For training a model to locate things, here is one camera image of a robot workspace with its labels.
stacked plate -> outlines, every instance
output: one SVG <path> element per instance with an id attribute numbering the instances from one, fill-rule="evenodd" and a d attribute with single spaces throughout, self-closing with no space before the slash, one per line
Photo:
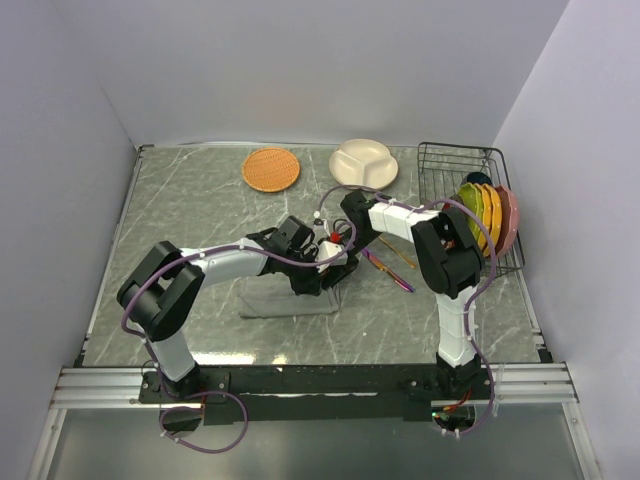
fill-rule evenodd
<path id="1" fill-rule="evenodd" d="M 488 184 L 465 183 L 458 196 L 462 203 L 478 217 L 489 232 L 498 257 L 513 245 L 518 233 L 520 212 L 518 199 L 507 187 Z M 487 238 L 480 227 L 469 218 L 469 227 L 485 257 L 489 256 Z"/>

yellow plate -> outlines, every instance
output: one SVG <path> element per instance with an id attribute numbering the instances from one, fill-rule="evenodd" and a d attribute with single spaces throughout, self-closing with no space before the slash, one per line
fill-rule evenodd
<path id="1" fill-rule="evenodd" d="M 462 198 L 462 203 L 464 206 L 471 210 L 476 217 L 482 219 L 482 213 L 484 212 L 484 204 L 482 202 L 482 193 L 480 193 L 480 189 L 476 187 L 473 183 L 465 183 L 458 190 L 458 195 Z M 478 236 L 482 234 L 480 227 L 476 225 L 471 218 L 467 219 L 467 223 L 469 228 L 471 229 L 471 233 L 473 237 L 478 240 Z"/>
<path id="2" fill-rule="evenodd" d="M 484 228 L 486 228 L 488 232 L 491 232 L 491 218 L 493 212 L 493 208 L 491 205 L 491 194 L 487 190 L 482 188 L 482 185 L 478 185 L 477 183 L 475 183 L 474 186 L 478 190 L 480 190 L 480 193 L 482 194 L 482 204 L 484 205 L 484 210 L 482 211 L 482 217 L 480 218 L 480 220 L 482 220 Z M 487 239 L 482 233 L 482 230 L 480 230 L 480 233 L 478 233 L 476 241 L 478 242 L 480 250 L 483 250 L 484 247 L 487 246 Z"/>
<path id="3" fill-rule="evenodd" d="M 502 229 L 502 202 L 500 201 L 500 195 L 496 192 L 495 188 L 491 185 L 482 185 L 483 190 L 486 190 L 491 197 L 491 228 L 489 229 L 489 234 L 491 236 L 491 240 L 493 240 L 493 244 L 498 244 L 498 239 L 500 238 L 500 231 Z M 486 247 L 484 249 L 484 256 L 489 256 L 489 248 Z"/>

black wire dish rack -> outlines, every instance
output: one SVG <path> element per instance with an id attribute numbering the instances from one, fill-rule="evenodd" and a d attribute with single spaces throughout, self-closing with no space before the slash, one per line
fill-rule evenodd
<path id="1" fill-rule="evenodd" d="M 449 198 L 458 193 L 464 178 L 471 172 L 483 172 L 493 186 L 511 189 L 503 153 L 497 148 L 422 142 L 418 145 L 418 178 L 420 203 Z M 518 233 L 513 247 L 498 259 L 498 277 L 520 270 L 525 264 L 522 242 Z"/>

marble countertop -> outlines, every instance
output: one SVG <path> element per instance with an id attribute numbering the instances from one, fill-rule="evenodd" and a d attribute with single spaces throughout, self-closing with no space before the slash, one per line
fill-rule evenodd
<path id="1" fill-rule="evenodd" d="M 89 342 L 85 366 L 141 365 L 141 343 L 120 330 L 116 292 L 151 246 L 170 240 L 178 247 L 235 241 L 279 225 L 288 215 L 309 222 L 319 197 L 335 185 L 328 169 L 335 147 L 288 148 L 301 164 L 297 182 L 277 194 L 251 189 L 240 168 L 253 146 L 145 148 Z M 385 190 L 418 205 L 415 148 L 392 148 L 400 169 Z M 326 214 L 340 216 L 335 192 Z M 413 246 L 392 243 L 415 259 Z M 370 249 L 409 281 L 401 290 L 366 260 L 341 283 L 342 308 L 335 314 L 270 319 L 238 316 L 239 281 L 201 291 L 185 325 L 196 360 L 203 364 L 423 363 L 435 361 L 438 313 L 434 294 L 421 278 L 380 241 Z M 538 362 L 532 325 L 515 274 L 498 278 L 477 301 L 478 344 L 491 362 Z"/>

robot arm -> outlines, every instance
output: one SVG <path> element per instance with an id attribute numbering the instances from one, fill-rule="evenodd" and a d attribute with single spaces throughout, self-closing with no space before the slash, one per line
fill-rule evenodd
<path id="1" fill-rule="evenodd" d="M 473 363 L 474 351 L 465 334 L 464 305 L 479 282 L 484 259 L 464 215 L 455 209 L 412 212 L 366 200 L 359 191 L 348 194 L 340 205 L 357 234 L 352 248 L 328 267 L 302 268 L 288 263 L 287 260 L 317 264 L 343 251 L 342 245 L 331 241 L 329 232 L 327 237 L 316 239 L 314 229 L 295 217 L 289 217 L 277 229 L 223 246 L 223 251 L 212 255 L 202 253 L 210 249 L 178 249 L 170 242 L 154 246 L 118 292 L 117 300 L 123 307 L 160 268 L 180 256 L 202 253 L 201 258 L 168 271 L 164 279 L 171 283 L 166 288 L 154 283 L 142 294 L 130 316 L 150 341 L 174 394 L 184 396 L 196 388 L 199 366 L 189 352 L 182 326 L 200 288 L 239 277 L 281 272 L 289 277 L 296 294 L 318 295 L 355 270 L 357 253 L 380 233 L 404 238 L 416 247 L 422 275 L 437 296 L 441 330 L 438 361 L 452 369 Z M 317 219 L 314 226 L 321 223 Z M 473 332 L 473 308 L 469 324 Z"/>

